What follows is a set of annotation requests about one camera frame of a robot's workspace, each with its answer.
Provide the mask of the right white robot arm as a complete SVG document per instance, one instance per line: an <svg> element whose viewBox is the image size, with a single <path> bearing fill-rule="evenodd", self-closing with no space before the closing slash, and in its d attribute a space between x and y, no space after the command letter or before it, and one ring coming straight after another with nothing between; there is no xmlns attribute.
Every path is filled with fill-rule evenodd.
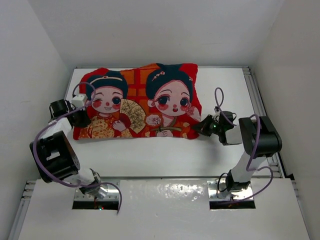
<svg viewBox="0 0 320 240"><path fill-rule="evenodd" d="M242 145L244 152L238 163L226 174L225 190L228 192L246 189L265 158L270 158L282 149L282 139L268 116L242 117L234 124L236 114L217 111L192 127L206 137L218 136L224 146Z"/></svg>

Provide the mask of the pink patterned pillowcase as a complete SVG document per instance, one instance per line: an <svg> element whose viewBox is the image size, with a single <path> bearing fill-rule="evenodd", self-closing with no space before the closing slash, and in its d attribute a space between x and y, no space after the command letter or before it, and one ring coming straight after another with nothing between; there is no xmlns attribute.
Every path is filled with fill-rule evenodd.
<svg viewBox="0 0 320 240"><path fill-rule="evenodd" d="M195 63L161 64L125 70L98 68L80 80L90 106L90 123L76 127L75 140L198 137L202 106L196 92Z"/></svg>

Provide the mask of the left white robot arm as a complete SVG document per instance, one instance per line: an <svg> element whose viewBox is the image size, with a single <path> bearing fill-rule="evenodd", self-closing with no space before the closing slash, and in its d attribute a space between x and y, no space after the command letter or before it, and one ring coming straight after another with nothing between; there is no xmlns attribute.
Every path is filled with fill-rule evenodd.
<svg viewBox="0 0 320 240"><path fill-rule="evenodd" d="M29 144L30 151L41 179L49 184L54 180L44 171L60 181L78 187L82 194L100 197L100 176L93 169L81 169L79 159L67 135L74 127L87 127L91 120L85 109L77 112L67 100L60 99L49 105L50 122L36 141Z"/></svg>

